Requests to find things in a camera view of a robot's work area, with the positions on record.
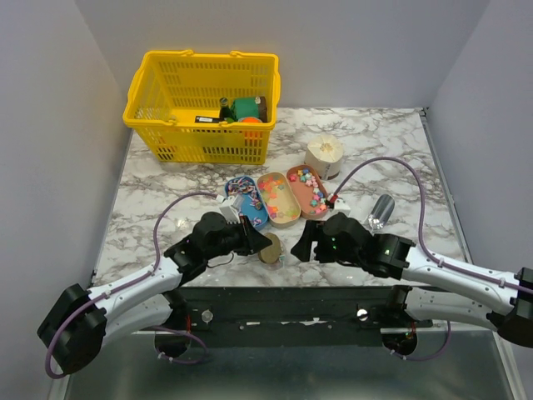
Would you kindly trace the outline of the gold rimmed jar lid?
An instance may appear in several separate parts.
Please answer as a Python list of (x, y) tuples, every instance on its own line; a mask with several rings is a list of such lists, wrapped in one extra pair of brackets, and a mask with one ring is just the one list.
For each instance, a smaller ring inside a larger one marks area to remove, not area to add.
[(272, 265), (280, 260), (282, 254), (282, 245), (279, 237), (271, 232), (267, 232), (265, 236), (271, 240), (271, 244), (263, 248), (258, 257), (262, 263)]

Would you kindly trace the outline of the blue tray of striped candies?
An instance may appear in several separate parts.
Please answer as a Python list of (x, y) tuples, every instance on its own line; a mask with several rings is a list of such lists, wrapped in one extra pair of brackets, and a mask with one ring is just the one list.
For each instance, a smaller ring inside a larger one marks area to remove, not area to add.
[(242, 197), (239, 212), (248, 217), (256, 230), (262, 230), (267, 225), (268, 212), (259, 189), (251, 177), (240, 176), (229, 179), (224, 189), (228, 196), (240, 195)]

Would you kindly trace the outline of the beige tray of gummy candies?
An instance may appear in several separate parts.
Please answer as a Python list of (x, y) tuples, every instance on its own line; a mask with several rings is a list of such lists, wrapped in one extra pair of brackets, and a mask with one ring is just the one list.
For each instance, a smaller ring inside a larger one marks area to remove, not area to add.
[(285, 175), (269, 172), (257, 179), (257, 186), (274, 228), (288, 228), (301, 216), (301, 207)]

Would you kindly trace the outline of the pink tray of star candies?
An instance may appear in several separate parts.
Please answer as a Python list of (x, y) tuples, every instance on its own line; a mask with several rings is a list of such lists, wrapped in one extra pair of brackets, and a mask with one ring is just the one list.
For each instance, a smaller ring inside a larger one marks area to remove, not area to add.
[(302, 164), (291, 167), (286, 177), (300, 206), (301, 216), (309, 220), (325, 217), (327, 191), (317, 172), (312, 167)]

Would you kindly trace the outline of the silver metal scoop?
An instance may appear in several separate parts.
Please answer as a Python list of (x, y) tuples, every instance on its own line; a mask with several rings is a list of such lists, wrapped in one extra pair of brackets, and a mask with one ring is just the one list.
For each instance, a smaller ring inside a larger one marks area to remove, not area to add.
[(372, 233), (382, 230), (388, 223), (395, 208), (395, 200), (388, 194), (382, 194), (366, 218), (366, 224)]

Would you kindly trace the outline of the clear glass jar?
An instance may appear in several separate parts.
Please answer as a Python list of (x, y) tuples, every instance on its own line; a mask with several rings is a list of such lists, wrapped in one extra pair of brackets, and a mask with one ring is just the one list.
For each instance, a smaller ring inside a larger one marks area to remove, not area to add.
[(273, 270), (284, 267), (286, 258), (286, 249), (284, 244), (278, 239), (272, 239), (272, 245), (263, 251), (265, 264)]

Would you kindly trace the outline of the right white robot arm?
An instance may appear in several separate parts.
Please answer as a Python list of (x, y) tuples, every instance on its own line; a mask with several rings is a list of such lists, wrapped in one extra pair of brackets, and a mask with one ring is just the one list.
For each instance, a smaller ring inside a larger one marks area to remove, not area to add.
[(419, 283), (383, 306), (392, 326), (441, 319), (488, 328), (515, 345), (532, 345), (532, 271), (486, 269), (426, 251), (390, 233), (371, 234), (338, 213), (306, 222), (291, 249), (301, 262), (339, 263), (378, 278)]

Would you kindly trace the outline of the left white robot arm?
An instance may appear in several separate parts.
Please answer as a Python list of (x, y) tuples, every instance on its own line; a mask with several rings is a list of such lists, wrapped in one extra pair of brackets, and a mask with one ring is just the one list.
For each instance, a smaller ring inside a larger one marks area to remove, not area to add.
[(135, 322), (119, 323), (118, 319), (146, 300), (194, 280), (213, 258), (230, 253), (245, 257), (271, 244), (248, 217), (228, 222), (218, 212), (207, 212), (189, 235), (165, 252), (157, 251), (155, 262), (149, 266), (107, 285), (67, 287), (37, 329), (47, 348), (47, 375), (59, 379), (86, 367), (122, 328), (133, 332), (160, 324), (178, 328), (185, 310), (172, 300), (162, 302), (155, 312), (148, 311)]

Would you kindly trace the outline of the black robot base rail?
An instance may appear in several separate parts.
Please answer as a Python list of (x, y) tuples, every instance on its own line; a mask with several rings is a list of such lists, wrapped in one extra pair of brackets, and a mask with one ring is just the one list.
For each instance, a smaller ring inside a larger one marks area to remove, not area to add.
[(209, 348), (379, 347), (381, 330), (409, 329), (406, 286), (181, 287), (165, 293), (166, 328)]

